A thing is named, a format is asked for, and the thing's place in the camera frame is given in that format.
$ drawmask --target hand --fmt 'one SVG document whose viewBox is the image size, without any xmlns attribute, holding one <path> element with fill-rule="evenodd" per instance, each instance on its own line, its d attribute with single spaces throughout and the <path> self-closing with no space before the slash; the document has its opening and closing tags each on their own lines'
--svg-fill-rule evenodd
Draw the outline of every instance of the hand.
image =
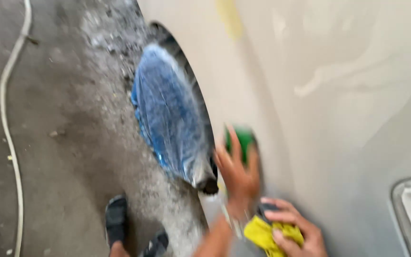
<svg viewBox="0 0 411 257">
<path fill-rule="evenodd" d="M 288 257 L 328 257 L 320 229 L 302 217 L 292 204 L 271 198 L 262 198 L 261 202 L 274 204 L 281 210 L 266 211 L 264 214 L 267 219 L 298 226 L 304 236 L 304 245 L 299 247 L 291 239 L 285 238 L 281 231 L 273 232 L 275 243 L 283 249 Z"/>
<path fill-rule="evenodd" d="M 242 163 L 242 150 L 236 131 L 228 126 L 231 135 L 231 155 L 224 145 L 218 145 L 214 160 L 228 192 L 228 213 L 235 218 L 245 214 L 250 204 L 259 194 L 259 155 L 254 144 L 248 146 L 248 166 Z"/>
</svg>

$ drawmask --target plastic wrap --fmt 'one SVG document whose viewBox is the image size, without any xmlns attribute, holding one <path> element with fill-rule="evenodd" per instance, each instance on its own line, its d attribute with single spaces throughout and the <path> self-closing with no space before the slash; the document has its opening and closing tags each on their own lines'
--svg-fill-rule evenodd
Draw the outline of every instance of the plastic wrap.
<svg viewBox="0 0 411 257">
<path fill-rule="evenodd" d="M 216 181 L 206 124 L 192 87 L 184 70 L 162 47 L 144 49 L 131 100 L 141 134 L 168 176 L 180 177 L 199 189 Z"/>
</svg>

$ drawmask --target yellow rag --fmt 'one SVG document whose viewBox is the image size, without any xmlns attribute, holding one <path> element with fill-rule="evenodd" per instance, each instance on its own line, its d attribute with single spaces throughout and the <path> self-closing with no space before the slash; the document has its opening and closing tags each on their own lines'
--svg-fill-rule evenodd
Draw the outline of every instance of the yellow rag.
<svg viewBox="0 0 411 257">
<path fill-rule="evenodd" d="M 243 235 L 255 245 L 263 248 L 268 257 L 286 257 L 286 254 L 277 246 L 272 238 L 272 229 L 274 228 L 282 231 L 285 237 L 293 239 L 300 247 L 304 244 L 304 237 L 297 226 L 278 222 L 272 223 L 271 226 L 258 216 L 254 216 L 245 226 Z"/>
</svg>

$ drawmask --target car body panel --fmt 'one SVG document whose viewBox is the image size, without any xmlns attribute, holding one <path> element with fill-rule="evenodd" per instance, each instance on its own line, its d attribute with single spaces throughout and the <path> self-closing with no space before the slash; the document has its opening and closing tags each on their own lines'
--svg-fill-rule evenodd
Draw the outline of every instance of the car body panel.
<svg viewBox="0 0 411 257">
<path fill-rule="evenodd" d="M 183 49 L 215 138 L 254 130 L 265 195 L 293 201 L 331 256 L 408 256 L 391 190 L 411 177 L 411 1 L 139 5 Z M 202 198 L 209 223 L 219 201 Z"/>
</svg>

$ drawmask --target concrete floor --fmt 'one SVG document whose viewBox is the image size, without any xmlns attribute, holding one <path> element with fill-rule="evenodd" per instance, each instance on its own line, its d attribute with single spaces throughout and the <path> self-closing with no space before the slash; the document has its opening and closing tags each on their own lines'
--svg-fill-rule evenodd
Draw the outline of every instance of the concrete floor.
<svg viewBox="0 0 411 257">
<path fill-rule="evenodd" d="M 189 256 L 205 221 L 197 194 L 168 180 L 138 134 L 122 70 L 132 79 L 157 38 L 133 0 L 33 0 L 31 34 L 8 89 L 9 125 L 25 203 L 22 256 L 108 255 L 103 214 L 126 192 L 131 254 L 162 225 L 167 256 Z M 21 0 L 0 0 L 0 74 L 22 24 Z M 53 131 L 64 135 L 50 137 Z M 14 248 L 15 179 L 0 121 L 0 256 Z"/>
</svg>

